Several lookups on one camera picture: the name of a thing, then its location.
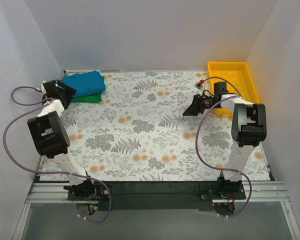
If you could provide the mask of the blue t shirt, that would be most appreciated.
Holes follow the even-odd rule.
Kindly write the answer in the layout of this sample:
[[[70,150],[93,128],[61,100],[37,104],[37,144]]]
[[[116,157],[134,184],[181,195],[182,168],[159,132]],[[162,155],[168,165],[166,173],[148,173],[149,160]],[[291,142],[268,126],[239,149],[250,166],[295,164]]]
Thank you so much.
[[[98,71],[64,76],[61,81],[76,90],[74,98],[95,95],[106,90],[104,78]]]

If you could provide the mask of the yellow plastic bin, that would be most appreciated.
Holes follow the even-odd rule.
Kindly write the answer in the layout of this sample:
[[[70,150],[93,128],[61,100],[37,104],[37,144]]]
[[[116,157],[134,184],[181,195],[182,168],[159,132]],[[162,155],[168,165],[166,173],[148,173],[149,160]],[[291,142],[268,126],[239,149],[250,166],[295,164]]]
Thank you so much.
[[[210,61],[207,63],[209,77],[221,77],[232,83],[244,100],[255,104],[260,98],[249,65],[243,61]]]

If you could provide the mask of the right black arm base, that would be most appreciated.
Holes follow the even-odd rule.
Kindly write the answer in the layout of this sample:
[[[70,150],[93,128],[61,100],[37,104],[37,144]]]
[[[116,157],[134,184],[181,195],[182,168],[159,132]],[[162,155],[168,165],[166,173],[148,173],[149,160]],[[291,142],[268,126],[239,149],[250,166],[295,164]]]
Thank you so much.
[[[242,181],[225,180],[218,177],[216,181],[198,182],[194,193],[202,200],[245,200],[246,193]]]

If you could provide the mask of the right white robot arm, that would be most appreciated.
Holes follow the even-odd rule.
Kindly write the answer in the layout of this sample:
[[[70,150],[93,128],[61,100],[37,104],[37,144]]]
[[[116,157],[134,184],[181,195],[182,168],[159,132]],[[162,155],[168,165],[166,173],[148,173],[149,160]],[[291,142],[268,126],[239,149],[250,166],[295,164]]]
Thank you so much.
[[[218,77],[213,84],[212,96],[206,96],[204,90],[193,96],[191,105],[184,111],[184,116],[203,114],[195,136],[195,150],[198,158],[198,139],[200,128],[208,114],[215,108],[227,109],[232,113],[231,137],[233,145],[227,164],[224,168],[215,167],[204,162],[207,167],[219,170],[225,180],[216,186],[217,195],[227,199],[235,192],[231,182],[239,182],[244,176],[243,170],[252,151],[267,136],[266,107],[262,103],[252,103],[243,99],[239,90],[228,80]]]

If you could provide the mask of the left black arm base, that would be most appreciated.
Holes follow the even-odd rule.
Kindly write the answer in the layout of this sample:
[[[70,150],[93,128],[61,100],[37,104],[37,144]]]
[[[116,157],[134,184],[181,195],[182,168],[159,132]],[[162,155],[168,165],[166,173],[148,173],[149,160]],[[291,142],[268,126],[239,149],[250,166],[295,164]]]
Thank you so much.
[[[100,199],[109,200],[109,193],[112,192],[112,186],[107,185],[108,190],[102,184],[86,179],[79,185],[64,186],[68,191],[67,199],[69,201],[97,201]]]

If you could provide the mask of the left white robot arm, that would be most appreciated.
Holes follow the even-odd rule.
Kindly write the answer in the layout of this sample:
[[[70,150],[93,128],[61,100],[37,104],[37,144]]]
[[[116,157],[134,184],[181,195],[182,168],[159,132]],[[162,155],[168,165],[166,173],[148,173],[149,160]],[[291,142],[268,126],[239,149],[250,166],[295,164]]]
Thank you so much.
[[[85,200],[96,196],[96,187],[87,172],[79,166],[68,148],[70,138],[61,121],[62,113],[69,107],[76,90],[61,80],[44,81],[40,87],[47,105],[42,111],[27,121],[28,128],[37,152],[55,162],[63,173],[68,173],[70,186],[79,189]]]

